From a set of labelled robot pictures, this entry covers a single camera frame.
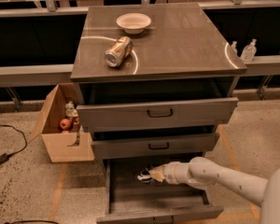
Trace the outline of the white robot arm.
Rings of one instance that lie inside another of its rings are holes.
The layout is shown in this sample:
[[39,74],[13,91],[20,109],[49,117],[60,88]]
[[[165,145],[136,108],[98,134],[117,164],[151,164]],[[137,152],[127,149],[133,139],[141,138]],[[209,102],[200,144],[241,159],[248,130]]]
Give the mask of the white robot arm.
[[196,189],[220,184],[260,208],[259,224],[280,224],[280,168],[265,179],[196,157],[190,162],[172,161],[148,172],[159,182],[187,184]]

